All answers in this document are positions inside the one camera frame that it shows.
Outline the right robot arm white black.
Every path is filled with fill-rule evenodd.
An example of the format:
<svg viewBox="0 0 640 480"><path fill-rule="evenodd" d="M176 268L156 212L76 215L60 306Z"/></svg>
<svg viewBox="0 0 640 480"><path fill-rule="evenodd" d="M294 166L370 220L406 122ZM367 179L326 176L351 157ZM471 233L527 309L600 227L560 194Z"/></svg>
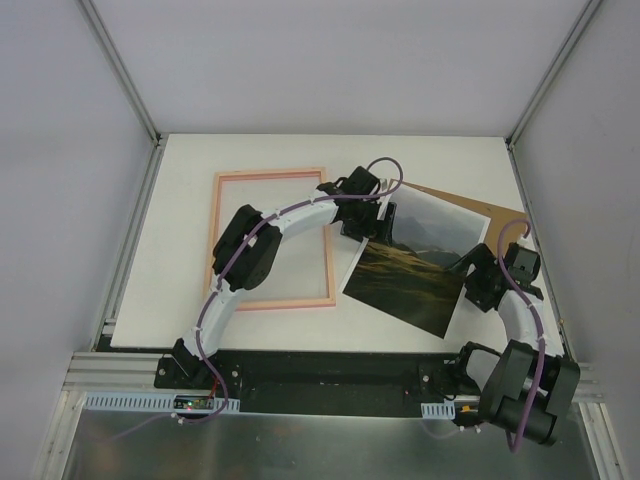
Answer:
<svg viewBox="0 0 640 480"><path fill-rule="evenodd" d="M502 352L467 343L441 378L452 394L478 395L477 420L504 429L511 450L557 441L580 380L578 364L545 333L540 266L537 252L512 243L501 257L479 244L451 268L467 275L473 306L497 311L508 343Z"/></svg>

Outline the pink picture frame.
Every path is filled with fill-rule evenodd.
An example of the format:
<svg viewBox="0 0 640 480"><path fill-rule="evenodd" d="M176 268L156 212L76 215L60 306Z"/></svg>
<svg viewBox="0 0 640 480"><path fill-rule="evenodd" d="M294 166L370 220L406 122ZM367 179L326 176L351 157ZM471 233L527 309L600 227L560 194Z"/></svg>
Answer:
<svg viewBox="0 0 640 480"><path fill-rule="evenodd" d="M236 211L249 204L267 212L299 202L327 181L324 167L221 172L214 176L208 248ZM336 305L331 228L313 227L284 241L271 272L242 299L240 311Z"/></svg>

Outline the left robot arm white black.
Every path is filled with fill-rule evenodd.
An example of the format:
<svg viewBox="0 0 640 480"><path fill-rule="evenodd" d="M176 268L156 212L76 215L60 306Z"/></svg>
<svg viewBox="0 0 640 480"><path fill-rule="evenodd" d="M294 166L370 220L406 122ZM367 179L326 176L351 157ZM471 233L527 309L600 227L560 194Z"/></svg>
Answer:
<svg viewBox="0 0 640 480"><path fill-rule="evenodd" d="M197 320L172 348L179 380L199 389L218 375L211 358L229 320L244 295L266 280L285 241L335 223L356 241L389 233L393 221L380 219L379 212L404 180L397 169L399 178L387 187L370 167L359 166L347 177L319 184L300 202L266 212L241 206L212 249L213 275Z"/></svg>

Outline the landscape photo print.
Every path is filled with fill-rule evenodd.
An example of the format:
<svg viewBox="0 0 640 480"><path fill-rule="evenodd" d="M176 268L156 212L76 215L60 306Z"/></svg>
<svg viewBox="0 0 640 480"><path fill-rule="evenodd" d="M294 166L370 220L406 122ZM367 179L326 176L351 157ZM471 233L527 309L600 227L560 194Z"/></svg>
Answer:
<svg viewBox="0 0 640 480"><path fill-rule="evenodd" d="M406 185L389 204L390 235L361 248L342 292L443 338L466 276L451 267L483 242L490 219Z"/></svg>

